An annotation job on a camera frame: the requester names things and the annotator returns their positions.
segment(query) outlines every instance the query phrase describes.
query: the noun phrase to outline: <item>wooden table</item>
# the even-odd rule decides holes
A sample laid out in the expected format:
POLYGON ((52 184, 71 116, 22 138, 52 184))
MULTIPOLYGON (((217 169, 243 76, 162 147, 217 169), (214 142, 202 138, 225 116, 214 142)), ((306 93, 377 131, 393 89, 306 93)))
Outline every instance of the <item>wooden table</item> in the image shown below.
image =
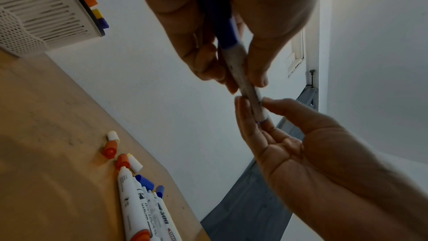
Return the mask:
POLYGON ((183 240, 209 240, 165 168, 49 57, 1 50, 0 239, 124 240, 117 173, 100 154, 111 130, 165 186, 183 240))

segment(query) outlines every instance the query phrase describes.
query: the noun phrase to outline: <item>white wall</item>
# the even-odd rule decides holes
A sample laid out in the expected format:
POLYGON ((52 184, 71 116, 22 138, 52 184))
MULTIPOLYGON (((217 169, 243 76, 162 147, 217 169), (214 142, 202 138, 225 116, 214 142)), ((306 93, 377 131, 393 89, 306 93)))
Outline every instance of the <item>white wall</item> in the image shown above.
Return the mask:
MULTIPOLYGON (((165 166, 201 220, 252 159, 233 96, 190 72, 144 0, 97 1, 111 27, 106 36, 49 56, 165 166)), ((250 38, 247 33, 246 43, 250 38)), ((285 50, 277 59, 288 55, 285 50)), ((284 76, 272 71, 266 93, 297 98, 306 83, 304 65, 289 79, 286 68, 284 76)))
MULTIPOLYGON (((407 175, 425 193, 428 193, 428 165, 400 158, 390 154, 379 153, 379 158, 387 161, 396 169, 407 175)), ((322 238, 307 226, 295 214, 285 229, 282 241, 321 241, 322 238)))
POLYGON ((428 163, 427 44, 427 0, 333 0, 328 113, 379 151, 428 163))

